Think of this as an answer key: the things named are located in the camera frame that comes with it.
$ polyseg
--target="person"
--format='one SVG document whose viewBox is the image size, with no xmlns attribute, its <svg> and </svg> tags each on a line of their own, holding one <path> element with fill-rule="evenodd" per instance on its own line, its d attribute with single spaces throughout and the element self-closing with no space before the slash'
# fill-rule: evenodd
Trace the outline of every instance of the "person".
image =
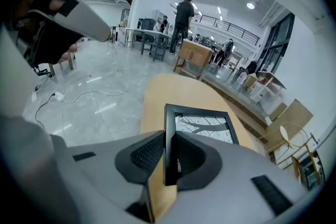
<svg viewBox="0 0 336 224">
<path fill-rule="evenodd" d="M 160 26 L 160 32 L 163 33 L 164 28 L 166 27 L 166 25 L 168 24 L 167 21 L 168 17 L 166 15 L 163 15 L 163 21 L 161 22 L 161 26 Z"/>
<path fill-rule="evenodd" d="M 192 0 L 184 0 L 177 5 L 177 13 L 175 19 L 175 28 L 170 44 L 170 53 L 175 53 L 177 37 L 182 34 L 182 40 L 187 38 L 187 31 L 190 29 L 191 18 L 194 17 L 194 7 Z"/>
<path fill-rule="evenodd" d="M 257 69 L 257 62 L 251 61 L 251 63 L 249 63 L 249 65 L 246 68 L 247 74 L 253 74 L 254 72 L 256 72 L 256 69 Z"/>
<path fill-rule="evenodd" d="M 220 50 L 220 52 L 217 54 L 215 62 L 217 63 L 217 66 L 221 66 L 223 61 L 227 58 L 229 58 L 231 51 L 232 51 L 232 47 L 233 47 L 233 40 L 232 38 L 226 40 L 223 43 L 222 49 Z"/>
</svg>

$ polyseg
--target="black vent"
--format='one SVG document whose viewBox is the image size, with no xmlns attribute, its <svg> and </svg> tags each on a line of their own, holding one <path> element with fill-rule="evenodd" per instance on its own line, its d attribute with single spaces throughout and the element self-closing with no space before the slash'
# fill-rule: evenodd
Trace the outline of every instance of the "black vent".
<svg viewBox="0 0 336 224">
<path fill-rule="evenodd" d="M 292 206 L 292 203 L 268 179 L 267 176 L 257 176 L 251 180 L 276 216 L 283 213 Z"/>
<path fill-rule="evenodd" d="M 179 177 L 190 174 L 199 169 L 205 162 L 205 152 L 195 144 L 180 135 L 176 136 L 177 159 L 181 172 Z"/>
<path fill-rule="evenodd" d="M 132 163 L 151 175 L 163 154 L 163 136 L 158 136 L 131 153 Z"/>
<path fill-rule="evenodd" d="M 74 158 L 75 162 L 78 162 L 78 161 L 81 161 L 82 159 L 94 157 L 95 155 L 96 154 L 94 152 L 85 152 L 82 154 L 74 155 L 72 157 Z"/>
</svg>

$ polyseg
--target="electrical outlet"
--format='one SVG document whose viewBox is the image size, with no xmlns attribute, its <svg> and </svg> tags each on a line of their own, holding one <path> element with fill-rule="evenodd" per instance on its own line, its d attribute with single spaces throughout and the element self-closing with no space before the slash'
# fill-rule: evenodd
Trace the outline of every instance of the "electrical outlet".
<svg viewBox="0 0 336 224">
<path fill-rule="evenodd" d="M 58 101 L 62 101 L 64 98 L 64 95 L 61 94 L 60 92 L 55 92 L 55 96 L 54 99 L 58 100 Z"/>
</svg>

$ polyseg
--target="white pillar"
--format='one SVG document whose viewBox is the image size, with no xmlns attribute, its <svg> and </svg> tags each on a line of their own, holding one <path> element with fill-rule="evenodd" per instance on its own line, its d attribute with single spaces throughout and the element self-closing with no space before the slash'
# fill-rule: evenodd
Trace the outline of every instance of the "white pillar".
<svg viewBox="0 0 336 224">
<path fill-rule="evenodd" d="M 136 28 L 138 26 L 138 9 L 140 8 L 140 0 L 133 0 L 131 9 L 130 9 L 130 15 L 128 17 L 127 27 L 129 28 Z"/>
<path fill-rule="evenodd" d="M 258 48 L 258 52 L 257 52 L 257 56 L 254 58 L 255 61 L 258 61 L 259 60 L 259 57 L 265 47 L 265 44 L 267 42 L 267 39 L 268 39 L 268 36 L 269 36 L 269 33 L 271 31 L 271 27 L 268 25 L 265 27 L 265 30 L 264 30 L 264 33 L 260 39 L 260 41 L 258 42 L 260 44 L 260 48 Z"/>
</svg>

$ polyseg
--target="glass window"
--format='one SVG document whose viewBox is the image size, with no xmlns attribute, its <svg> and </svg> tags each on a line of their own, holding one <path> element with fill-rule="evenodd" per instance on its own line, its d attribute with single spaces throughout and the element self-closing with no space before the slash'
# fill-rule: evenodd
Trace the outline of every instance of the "glass window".
<svg viewBox="0 0 336 224">
<path fill-rule="evenodd" d="M 280 27 L 279 27 L 279 31 L 278 31 L 278 35 L 276 38 L 276 42 L 278 41 L 283 41 L 286 39 L 286 34 L 287 34 L 287 30 L 289 28 L 289 24 L 290 24 L 290 16 L 287 17 L 287 19 L 285 19 L 284 21 L 281 22 Z"/>
</svg>

